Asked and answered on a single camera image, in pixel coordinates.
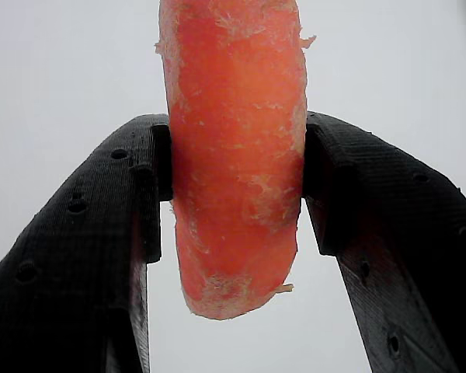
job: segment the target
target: textured black plastic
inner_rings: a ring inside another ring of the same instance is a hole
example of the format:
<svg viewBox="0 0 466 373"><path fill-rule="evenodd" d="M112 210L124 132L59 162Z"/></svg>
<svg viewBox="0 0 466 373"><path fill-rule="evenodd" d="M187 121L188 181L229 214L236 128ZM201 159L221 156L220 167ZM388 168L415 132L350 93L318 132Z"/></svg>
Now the textured black plastic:
<svg viewBox="0 0 466 373"><path fill-rule="evenodd" d="M373 372L466 371L466 198L371 133L309 112L304 196Z"/></svg>
<svg viewBox="0 0 466 373"><path fill-rule="evenodd" d="M137 117L68 178L0 263L0 372L146 372L147 263L172 198L166 115Z"/></svg>

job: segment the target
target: carrot skin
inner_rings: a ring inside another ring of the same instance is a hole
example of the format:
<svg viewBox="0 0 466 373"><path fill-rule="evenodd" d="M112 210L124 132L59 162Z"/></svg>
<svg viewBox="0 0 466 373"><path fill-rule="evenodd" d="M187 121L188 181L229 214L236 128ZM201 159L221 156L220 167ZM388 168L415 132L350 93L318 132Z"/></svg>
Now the carrot skin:
<svg viewBox="0 0 466 373"><path fill-rule="evenodd" d="M229 319L290 290L307 113L298 8L161 0L159 17L183 294Z"/></svg>

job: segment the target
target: carrot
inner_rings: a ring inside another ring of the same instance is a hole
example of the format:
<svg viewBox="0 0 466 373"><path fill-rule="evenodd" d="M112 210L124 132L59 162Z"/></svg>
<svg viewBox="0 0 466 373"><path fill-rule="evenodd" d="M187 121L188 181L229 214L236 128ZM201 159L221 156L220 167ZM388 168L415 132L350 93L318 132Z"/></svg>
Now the carrot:
<svg viewBox="0 0 466 373"><path fill-rule="evenodd" d="M292 288L313 38L295 0L161 0L159 25L183 294L229 319Z"/></svg>

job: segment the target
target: white background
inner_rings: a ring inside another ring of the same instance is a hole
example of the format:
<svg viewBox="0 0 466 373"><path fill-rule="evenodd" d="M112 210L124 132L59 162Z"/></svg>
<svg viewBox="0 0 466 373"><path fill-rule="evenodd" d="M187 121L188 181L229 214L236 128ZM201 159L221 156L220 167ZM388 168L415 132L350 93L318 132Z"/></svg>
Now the white background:
<svg viewBox="0 0 466 373"><path fill-rule="evenodd" d="M299 0L309 109L373 131L466 195L466 0ZM113 130L166 112L156 0L0 0L0 259ZM339 270L303 210L295 290L237 319L191 315L173 216L149 267L155 373L369 372Z"/></svg>

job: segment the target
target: peeled carrot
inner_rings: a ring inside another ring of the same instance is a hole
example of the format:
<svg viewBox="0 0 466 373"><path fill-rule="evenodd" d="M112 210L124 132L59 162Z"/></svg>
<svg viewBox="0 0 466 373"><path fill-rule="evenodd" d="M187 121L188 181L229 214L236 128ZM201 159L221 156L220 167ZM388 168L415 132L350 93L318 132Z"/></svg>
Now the peeled carrot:
<svg viewBox="0 0 466 373"><path fill-rule="evenodd" d="M313 38L295 0L161 0L159 25L183 294L229 319L292 288Z"/></svg>

